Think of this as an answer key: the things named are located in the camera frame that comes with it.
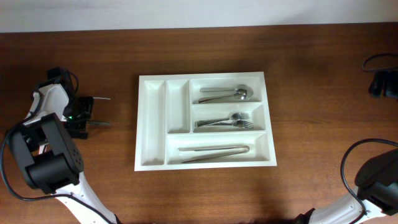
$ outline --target tongs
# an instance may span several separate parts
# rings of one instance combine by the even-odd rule
[[[202,161],[205,159],[214,159],[214,158],[219,158],[219,157],[224,157],[224,156],[232,156],[232,155],[237,155],[237,154],[242,154],[245,152],[248,152],[250,150],[249,146],[207,146],[207,147],[193,147],[193,148],[179,148],[180,152],[201,152],[201,151],[214,151],[214,150],[228,150],[228,149],[240,149],[240,151],[232,151],[232,152],[219,152],[219,153],[213,153],[213,154],[208,154],[204,156],[195,156],[192,157],[188,161],[183,161],[182,163],[189,163],[189,162],[196,162],[196,161]]]

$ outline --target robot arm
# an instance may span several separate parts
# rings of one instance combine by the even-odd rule
[[[61,122],[65,114],[70,116],[80,109],[70,84],[63,77],[34,92],[30,111],[35,113],[28,115],[30,120],[11,134],[11,152],[26,183],[52,194],[80,223],[120,223],[89,186],[79,150]]]
[[[381,142],[398,146],[396,142],[383,139],[365,139],[365,142]],[[398,149],[368,160],[355,178],[354,193],[364,203],[367,214],[355,222],[362,213],[362,206],[351,195],[346,194],[333,204],[312,209],[300,214],[295,224],[345,224],[362,223],[376,217],[394,215],[398,212]]]

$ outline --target silver fork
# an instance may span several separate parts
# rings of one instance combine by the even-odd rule
[[[216,125],[220,125],[220,126],[235,126],[237,128],[253,128],[254,124],[250,123],[248,121],[235,121],[232,123],[225,123],[225,122],[220,122],[220,123],[215,123],[215,124],[209,124],[209,126],[216,126]]]
[[[199,128],[204,125],[209,125],[209,124],[214,124],[222,121],[239,121],[242,119],[249,119],[249,115],[247,113],[235,113],[232,114],[232,116],[228,118],[221,118],[221,119],[209,119],[209,120],[204,120],[204,121],[196,121],[195,122],[195,127]]]

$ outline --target white wall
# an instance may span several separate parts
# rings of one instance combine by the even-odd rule
[[[0,32],[398,21],[398,0],[0,0]]]

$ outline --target cutlery tray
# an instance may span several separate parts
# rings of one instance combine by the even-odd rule
[[[250,99],[228,97],[198,103],[203,97],[233,94],[232,91],[202,93],[200,88],[235,88],[240,84],[252,88]],[[196,121],[227,118],[239,112],[249,114],[247,121],[254,128],[195,127]],[[250,150],[182,163],[215,151],[180,152],[179,148],[228,145],[247,145]],[[140,76],[135,171],[252,166],[276,166],[263,72]]]

